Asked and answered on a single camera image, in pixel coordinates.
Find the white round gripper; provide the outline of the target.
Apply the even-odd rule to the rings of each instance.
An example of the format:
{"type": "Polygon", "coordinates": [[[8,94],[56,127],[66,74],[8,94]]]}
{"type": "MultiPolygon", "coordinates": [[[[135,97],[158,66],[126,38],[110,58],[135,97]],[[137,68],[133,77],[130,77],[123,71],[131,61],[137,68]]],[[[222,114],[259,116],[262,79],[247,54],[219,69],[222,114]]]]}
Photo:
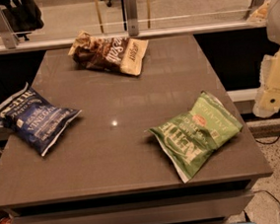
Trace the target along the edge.
{"type": "Polygon", "coordinates": [[[254,101],[253,114],[271,117],[280,110],[280,49],[274,55],[264,55],[260,67],[261,91],[254,101]]]}

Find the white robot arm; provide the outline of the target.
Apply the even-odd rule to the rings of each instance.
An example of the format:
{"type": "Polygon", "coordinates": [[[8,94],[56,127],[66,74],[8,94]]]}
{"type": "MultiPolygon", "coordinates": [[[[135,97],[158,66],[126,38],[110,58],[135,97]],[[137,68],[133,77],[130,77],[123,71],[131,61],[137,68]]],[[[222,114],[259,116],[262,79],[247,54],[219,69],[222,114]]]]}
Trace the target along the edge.
{"type": "Polygon", "coordinates": [[[253,113],[271,117],[280,110],[280,0],[269,0],[248,18],[252,23],[265,24],[267,37],[279,45],[274,55],[263,56],[260,66],[260,87],[257,89],[253,113]]]}

